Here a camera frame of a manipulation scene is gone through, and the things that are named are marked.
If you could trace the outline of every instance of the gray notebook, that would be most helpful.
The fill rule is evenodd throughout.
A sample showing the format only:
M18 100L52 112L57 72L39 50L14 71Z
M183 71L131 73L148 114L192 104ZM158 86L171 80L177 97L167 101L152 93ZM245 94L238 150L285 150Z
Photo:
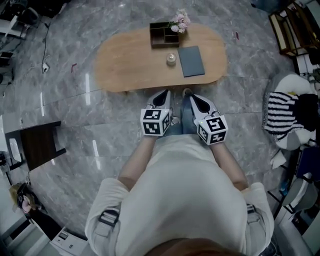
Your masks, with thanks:
M178 48L178 53L185 78L205 74L198 46Z

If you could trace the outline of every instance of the wooden shelf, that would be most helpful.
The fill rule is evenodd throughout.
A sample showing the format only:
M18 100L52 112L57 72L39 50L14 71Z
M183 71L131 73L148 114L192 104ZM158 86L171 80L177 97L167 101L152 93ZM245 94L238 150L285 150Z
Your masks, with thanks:
M179 47L179 35L169 28L169 22L150 23L152 48Z
M305 10L295 2L270 14L269 20L280 54L294 57L307 53L310 48L320 46Z

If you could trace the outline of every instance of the oval coffee table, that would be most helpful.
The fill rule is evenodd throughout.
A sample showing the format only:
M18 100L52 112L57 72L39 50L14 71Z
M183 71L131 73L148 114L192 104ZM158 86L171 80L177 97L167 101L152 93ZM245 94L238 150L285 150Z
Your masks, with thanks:
M95 59L95 79L102 89L125 92L143 88L208 84L227 71L222 38L205 25L193 23L182 35L180 47L199 46L205 74L184 77L177 48L152 49L149 28L113 35L99 48ZM174 67L166 63L175 53Z

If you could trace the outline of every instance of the white shoe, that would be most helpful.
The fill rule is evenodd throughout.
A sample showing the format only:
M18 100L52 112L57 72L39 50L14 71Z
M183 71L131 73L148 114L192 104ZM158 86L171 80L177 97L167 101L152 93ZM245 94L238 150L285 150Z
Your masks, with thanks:
M171 125L176 125L176 124L180 124L180 118L177 117L177 116L173 116L172 119L171 119Z
M184 98L186 95L191 96L192 94L193 94L193 92L190 88L185 88L182 91L182 98Z

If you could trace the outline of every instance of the jeans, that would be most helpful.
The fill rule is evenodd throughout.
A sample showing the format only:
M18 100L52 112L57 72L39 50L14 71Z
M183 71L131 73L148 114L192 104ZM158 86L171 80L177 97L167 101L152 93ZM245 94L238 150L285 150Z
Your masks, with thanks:
M197 134L197 127L194 124L194 114L189 95L186 95L182 100L180 116L181 123L169 126L162 137L182 134Z

